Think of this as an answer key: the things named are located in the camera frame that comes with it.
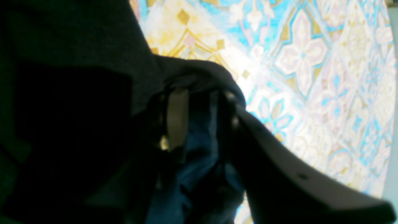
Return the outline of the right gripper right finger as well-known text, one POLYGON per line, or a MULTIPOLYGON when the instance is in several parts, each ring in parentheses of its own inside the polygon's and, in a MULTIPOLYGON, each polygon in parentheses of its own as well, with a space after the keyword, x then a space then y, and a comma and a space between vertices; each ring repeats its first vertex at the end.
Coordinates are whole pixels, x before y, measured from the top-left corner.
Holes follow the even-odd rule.
POLYGON ((225 92, 232 152, 255 224, 392 224, 389 201, 347 187, 284 147, 263 124, 225 92))

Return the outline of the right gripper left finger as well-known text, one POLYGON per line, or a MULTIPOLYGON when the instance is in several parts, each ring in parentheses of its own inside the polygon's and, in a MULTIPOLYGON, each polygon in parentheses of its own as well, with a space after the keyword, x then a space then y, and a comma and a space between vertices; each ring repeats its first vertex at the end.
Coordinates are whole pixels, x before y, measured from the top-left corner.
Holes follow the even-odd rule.
POLYGON ((160 148, 173 156, 185 156, 188 132, 189 91, 175 88, 165 96, 161 113, 162 134, 160 148))

